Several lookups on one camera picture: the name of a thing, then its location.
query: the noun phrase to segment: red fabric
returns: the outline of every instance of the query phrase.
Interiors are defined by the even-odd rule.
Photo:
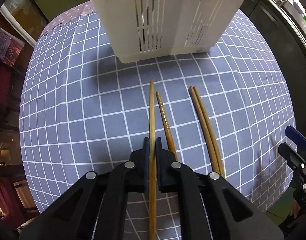
[[[5,111],[9,93],[11,69],[0,60],[0,111]]]
[[[23,46],[12,40],[9,48],[5,53],[5,58],[4,60],[2,60],[2,62],[12,67],[15,64],[15,61],[17,60],[22,49]]]
[[[17,229],[26,222],[22,214],[24,207],[10,178],[0,178],[0,193],[8,214],[2,218],[9,229]]]

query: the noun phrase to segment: bamboo chopstick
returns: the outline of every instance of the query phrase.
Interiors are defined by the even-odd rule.
[[[168,121],[167,121],[167,116],[166,116],[166,112],[165,112],[165,109],[164,109],[162,97],[160,96],[159,91],[156,92],[156,98],[157,98],[158,106],[160,108],[160,116],[162,117],[162,121],[163,121],[163,127],[164,127],[164,131],[165,131],[168,150],[174,153],[175,159],[176,159],[176,161],[178,161],[177,154],[176,154],[176,149],[175,149],[175,145],[174,145],[174,140],[173,140],[173,137],[172,137],[171,129],[169,128],[169,124],[168,124]]]
[[[213,146],[209,131],[207,129],[207,125],[206,125],[205,118],[204,118],[203,113],[202,113],[202,109],[200,107],[200,104],[198,102],[198,99],[197,99],[197,96],[195,94],[195,91],[194,91],[193,87],[190,87],[188,89],[188,91],[191,94],[193,104],[195,106],[195,110],[196,110],[197,115],[198,115],[198,119],[200,120],[200,125],[202,127],[202,131],[203,131],[203,134],[204,134],[204,137],[205,137],[205,142],[207,144],[207,149],[208,149],[209,158],[211,160],[212,169],[213,169],[213,171],[215,171],[219,174],[220,171],[219,171],[217,158],[216,158],[215,151],[214,151],[214,146]]]
[[[214,147],[214,151],[215,151],[215,155],[216,155],[216,159],[217,159],[217,164],[218,164],[218,168],[219,168],[219,174],[225,178],[225,171],[224,171],[224,166],[223,166],[223,162],[222,162],[222,158],[221,158],[221,153],[219,152],[219,149],[218,149],[218,144],[216,142],[216,137],[215,137],[215,134],[214,134],[214,131],[213,131],[213,128],[212,128],[212,124],[208,118],[208,114],[206,112],[206,108],[204,106],[204,103],[202,101],[202,98],[200,97],[200,93],[198,92],[198,89],[197,87],[193,87],[194,89],[194,92],[197,96],[197,100],[200,104],[200,108],[202,110],[202,114],[204,116],[204,119],[205,119],[205,122],[206,122],[206,127],[208,129],[208,132],[209,132],[209,135],[211,137],[211,141],[212,141],[212,144],[213,144],[213,147]]]
[[[149,224],[150,240],[155,240],[156,232],[156,156],[155,156],[155,116],[154,116],[154,82],[150,81],[150,159],[149,159]]]

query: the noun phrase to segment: chopstick pair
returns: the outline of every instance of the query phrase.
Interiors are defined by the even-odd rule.
[[[212,129],[212,125],[209,121],[208,114],[206,112],[205,106],[203,104],[200,93],[197,87],[190,87],[189,93],[192,97],[193,104],[195,106],[200,124],[203,130],[205,141],[208,148],[209,157],[211,160],[213,171],[220,174],[225,178],[224,167],[221,159],[221,154],[218,149],[216,142],[216,137]],[[169,128],[167,121],[166,112],[163,106],[163,101],[160,96],[160,92],[156,92],[158,106],[160,108],[160,114],[163,121],[163,127],[165,131],[166,141],[168,145],[168,150],[173,152],[176,161],[178,160],[175,145],[172,137],[172,133]],[[155,240],[156,231],[156,156],[155,151],[155,118],[154,118],[154,84],[153,80],[150,81],[150,185],[149,185],[149,201],[150,201],[150,240]]]
[[[204,103],[200,97],[200,93],[198,92],[197,87],[192,86],[189,87],[188,91],[192,97],[198,119],[200,120],[200,125],[204,134],[212,169],[213,171],[220,174],[223,178],[225,178],[225,171],[221,154],[219,152],[216,137],[214,135],[214,131],[208,118]]]

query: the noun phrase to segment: table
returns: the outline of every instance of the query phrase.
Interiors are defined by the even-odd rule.
[[[292,178],[277,153],[295,126],[286,82],[264,38],[239,10],[209,53],[123,64],[96,13],[39,38],[20,108],[23,165],[40,212],[87,171],[111,171],[142,147],[149,131],[149,80],[165,104],[179,161],[211,171],[187,88],[197,86],[224,160],[227,180],[260,210]],[[157,102],[156,136],[167,148]],[[125,237],[148,238],[148,195],[131,193]],[[180,236],[177,197],[157,195],[157,234]]]

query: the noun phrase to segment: checkered cloth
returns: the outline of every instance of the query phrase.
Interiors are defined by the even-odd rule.
[[[199,173],[211,164],[188,94],[197,86],[227,180],[261,211],[287,189],[291,169],[278,154],[295,125],[289,91],[262,35],[240,10],[208,53],[123,64],[96,13],[40,37],[20,107],[27,181],[40,212],[87,171],[111,171],[149,134],[149,81],[165,104],[179,161]],[[167,149],[158,105],[156,136]],[[129,194],[125,239],[149,236],[148,194]],[[175,194],[157,194],[159,240],[180,239]]]
[[[0,28],[0,59],[4,60],[5,54],[11,44],[12,39]]]

